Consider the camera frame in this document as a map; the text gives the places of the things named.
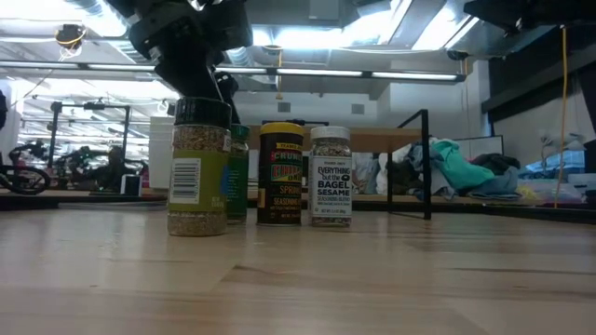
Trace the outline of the dark navy cloth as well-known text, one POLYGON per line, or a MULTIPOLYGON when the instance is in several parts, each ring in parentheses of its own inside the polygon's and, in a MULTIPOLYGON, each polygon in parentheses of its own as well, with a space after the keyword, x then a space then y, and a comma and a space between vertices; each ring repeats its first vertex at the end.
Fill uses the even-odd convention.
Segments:
POLYGON ((424 191, 424 181, 420 179, 422 172, 418 170, 422 164, 420 155, 412 148, 400 162, 392 163, 390 172, 393 195, 417 194, 424 191))

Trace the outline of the blue grey cloth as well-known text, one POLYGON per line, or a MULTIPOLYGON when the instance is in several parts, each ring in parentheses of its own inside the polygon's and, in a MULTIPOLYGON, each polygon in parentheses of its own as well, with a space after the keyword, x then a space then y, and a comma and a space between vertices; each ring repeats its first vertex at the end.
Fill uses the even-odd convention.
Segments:
POLYGON ((514 201, 522 197, 517 192, 518 170, 509 167, 503 175, 495 176, 483 184, 473 188, 467 196, 479 199, 496 199, 514 201))

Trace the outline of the teal cloth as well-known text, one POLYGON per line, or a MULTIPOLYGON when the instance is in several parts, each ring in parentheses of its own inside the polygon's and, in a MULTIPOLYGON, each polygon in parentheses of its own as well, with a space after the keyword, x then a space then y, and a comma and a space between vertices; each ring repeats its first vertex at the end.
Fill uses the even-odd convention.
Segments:
POLYGON ((469 163, 455 141, 438 140, 431 144, 431 148, 442 158, 439 170, 457 191, 475 188, 495 177, 490 169, 469 163))

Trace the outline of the black bar with light strips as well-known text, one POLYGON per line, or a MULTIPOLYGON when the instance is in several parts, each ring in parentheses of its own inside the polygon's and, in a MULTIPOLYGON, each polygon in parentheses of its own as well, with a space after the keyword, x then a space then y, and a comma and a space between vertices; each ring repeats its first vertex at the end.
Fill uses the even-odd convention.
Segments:
MULTIPOLYGON (((0 60, 0 68, 7 69, 39 69, 39 70, 64 70, 64 71, 101 71, 101 72, 129 72, 153 73, 154 65, 139 64, 111 64, 111 63, 85 63, 85 62, 59 62, 59 61, 25 61, 25 60, 0 60)), ((355 70, 330 70, 306 68, 278 68, 278 67, 220 67, 217 71, 230 74, 245 75, 295 75, 295 76, 320 76, 363 79, 386 79, 428 82, 463 82, 464 74, 439 74, 422 72, 380 72, 380 71, 355 71, 355 70)))

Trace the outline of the black lid olive label spice jar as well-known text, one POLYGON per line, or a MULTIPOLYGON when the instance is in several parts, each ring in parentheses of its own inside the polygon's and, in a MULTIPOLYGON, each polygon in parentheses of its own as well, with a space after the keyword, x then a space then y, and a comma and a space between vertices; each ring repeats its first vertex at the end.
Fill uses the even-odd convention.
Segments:
POLYGON ((168 196, 170 235, 226 232, 230 127, 231 107, 221 100, 177 101, 168 196))

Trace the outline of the white lid bagel sesame jar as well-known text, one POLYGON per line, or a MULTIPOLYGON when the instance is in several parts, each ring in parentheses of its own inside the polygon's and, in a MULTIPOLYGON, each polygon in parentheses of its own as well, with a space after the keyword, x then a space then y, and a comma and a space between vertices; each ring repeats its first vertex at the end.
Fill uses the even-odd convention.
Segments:
POLYGON ((352 222, 352 151, 346 127, 314 127, 308 157, 308 215, 313 227, 352 222))

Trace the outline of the yellow lid brown spice jar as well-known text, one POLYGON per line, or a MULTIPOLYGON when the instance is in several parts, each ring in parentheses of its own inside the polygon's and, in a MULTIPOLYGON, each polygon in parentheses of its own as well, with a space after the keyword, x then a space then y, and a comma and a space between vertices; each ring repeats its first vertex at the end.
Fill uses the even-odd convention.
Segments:
POLYGON ((290 122, 260 128, 257 223, 301 224, 304 130, 290 122))

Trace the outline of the person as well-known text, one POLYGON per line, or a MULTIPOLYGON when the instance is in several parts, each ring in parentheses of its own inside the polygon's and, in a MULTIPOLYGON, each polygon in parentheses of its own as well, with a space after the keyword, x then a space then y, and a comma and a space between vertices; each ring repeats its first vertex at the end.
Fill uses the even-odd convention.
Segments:
POLYGON ((126 173, 123 150, 114 146, 108 152, 108 164, 97 168, 97 183, 103 190, 119 193, 122 176, 126 173))
POLYGON ((354 194, 365 194, 369 183, 375 177, 377 158, 371 153, 352 154, 352 182, 354 194))

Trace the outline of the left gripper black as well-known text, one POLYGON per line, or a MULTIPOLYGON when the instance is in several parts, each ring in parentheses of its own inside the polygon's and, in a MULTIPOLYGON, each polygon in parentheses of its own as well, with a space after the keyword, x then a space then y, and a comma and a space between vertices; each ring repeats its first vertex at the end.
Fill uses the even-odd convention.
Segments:
POLYGON ((159 63, 156 73, 164 81, 185 97, 223 97, 232 110, 231 123, 241 123, 233 75, 218 72, 214 79, 206 64, 173 61, 186 56, 212 65, 227 50, 251 46, 246 0, 128 0, 128 17, 135 19, 130 43, 145 59, 159 63))

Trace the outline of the green lid spice jar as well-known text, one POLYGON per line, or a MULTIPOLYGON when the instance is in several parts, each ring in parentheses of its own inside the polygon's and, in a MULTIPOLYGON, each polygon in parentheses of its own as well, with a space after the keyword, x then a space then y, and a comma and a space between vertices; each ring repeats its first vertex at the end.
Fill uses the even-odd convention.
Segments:
POLYGON ((248 210, 250 128, 233 124, 231 135, 232 146, 228 159, 227 219, 229 224, 244 224, 248 210))

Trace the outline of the black aluminium table frame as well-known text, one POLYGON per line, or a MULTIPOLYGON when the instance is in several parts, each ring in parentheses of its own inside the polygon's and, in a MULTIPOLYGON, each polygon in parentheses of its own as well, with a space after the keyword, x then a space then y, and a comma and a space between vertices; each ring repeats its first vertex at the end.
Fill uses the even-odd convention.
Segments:
MULTIPOLYGON (((75 191, 46 191, 39 195, 21 195, 0 190, 0 211, 55 209, 61 204, 75 203, 158 208, 166 205, 166 197, 158 194, 92 195, 89 192, 75 191)), ((384 195, 379 194, 356 194, 353 196, 352 208, 356 211, 387 211, 396 215, 411 213, 416 219, 421 219, 427 213, 459 213, 596 225, 596 203, 554 205, 532 199, 504 201, 470 197, 456 197, 448 201, 443 197, 433 196, 430 204, 426 205, 412 195, 395 195, 391 200, 387 200, 384 195)))

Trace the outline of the wooden shelf with black legs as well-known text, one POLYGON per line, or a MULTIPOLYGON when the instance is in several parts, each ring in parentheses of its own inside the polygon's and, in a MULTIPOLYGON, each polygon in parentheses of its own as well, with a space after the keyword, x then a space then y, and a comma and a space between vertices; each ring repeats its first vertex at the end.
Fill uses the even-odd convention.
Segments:
POLYGON ((391 168, 392 154, 407 144, 419 142, 422 145, 424 197, 419 211, 423 213, 422 219, 427 221, 432 217, 428 118, 428 110, 422 109, 408 117, 397 127, 352 127, 350 129, 351 148, 353 152, 387 154, 387 163, 390 166, 387 168, 388 186, 385 209, 391 214, 404 215, 404 209, 398 209, 398 203, 402 203, 402 200, 397 200, 393 195, 392 182, 394 173, 391 168))

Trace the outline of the black cloth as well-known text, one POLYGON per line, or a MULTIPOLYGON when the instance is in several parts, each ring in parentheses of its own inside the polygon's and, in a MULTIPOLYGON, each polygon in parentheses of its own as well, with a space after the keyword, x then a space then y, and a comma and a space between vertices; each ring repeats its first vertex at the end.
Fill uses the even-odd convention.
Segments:
POLYGON ((503 175, 509 168, 521 168, 518 159, 503 154, 481 154, 471 163, 476 166, 490 169, 495 175, 503 175))

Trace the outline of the white cabinet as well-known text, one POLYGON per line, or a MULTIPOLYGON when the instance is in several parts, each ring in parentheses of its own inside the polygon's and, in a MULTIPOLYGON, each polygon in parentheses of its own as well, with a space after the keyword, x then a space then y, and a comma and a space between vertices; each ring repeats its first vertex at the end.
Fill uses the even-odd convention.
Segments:
POLYGON ((172 160, 173 117, 152 116, 149 124, 149 185, 168 189, 172 160))

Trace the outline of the white cloth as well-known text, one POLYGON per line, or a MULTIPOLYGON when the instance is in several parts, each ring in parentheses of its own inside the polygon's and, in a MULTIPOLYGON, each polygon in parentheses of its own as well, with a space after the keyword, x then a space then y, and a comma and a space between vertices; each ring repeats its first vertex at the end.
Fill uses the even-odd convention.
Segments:
MULTIPOLYGON (((406 146, 403 146, 403 147, 399 148, 398 150, 394 151, 392 153, 392 158, 391 158, 392 162, 397 163, 397 164, 404 162, 406 160, 407 154, 410 152, 411 149, 412 149, 412 145, 407 144, 406 146)), ((387 162, 388 162, 387 153, 380 154, 378 157, 378 163, 379 163, 380 170, 376 176, 376 192, 378 194, 387 194, 387 182, 388 182, 387 167, 386 167, 387 162)))

